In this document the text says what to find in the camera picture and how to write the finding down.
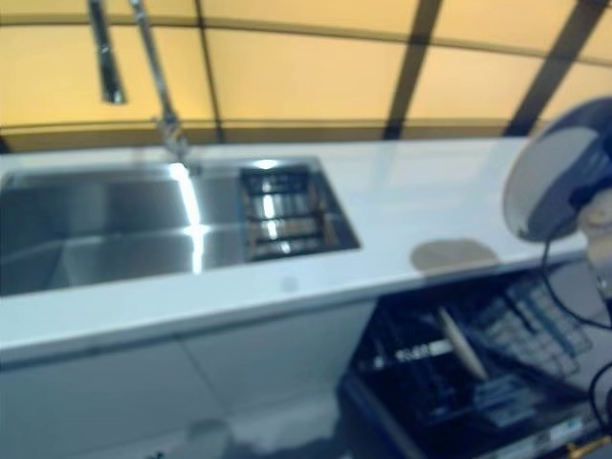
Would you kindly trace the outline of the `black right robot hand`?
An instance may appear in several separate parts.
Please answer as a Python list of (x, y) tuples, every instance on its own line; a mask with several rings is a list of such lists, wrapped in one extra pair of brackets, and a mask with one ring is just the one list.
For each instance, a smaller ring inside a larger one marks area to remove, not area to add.
[(571, 173), (574, 184), (569, 203), (574, 209), (586, 206), (600, 191), (611, 187), (611, 135), (598, 141), (588, 153)]

